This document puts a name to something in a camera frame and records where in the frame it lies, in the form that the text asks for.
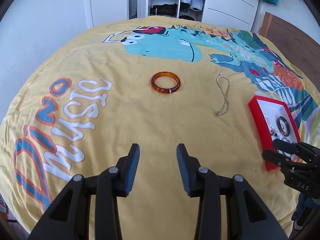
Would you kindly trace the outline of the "right gloved hand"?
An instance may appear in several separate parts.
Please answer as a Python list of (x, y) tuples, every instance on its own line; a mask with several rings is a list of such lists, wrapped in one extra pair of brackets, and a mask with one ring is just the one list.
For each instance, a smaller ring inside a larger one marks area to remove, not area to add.
[(314, 213), (319, 207), (319, 198), (308, 197), (304, 193), (300, 193), (298, 197), (298, 204), (296, 210), (294, 211), (291, 220), (294, 221), (298, 228), (303, 228), (304, 224), (307, 223), (308, 217)]

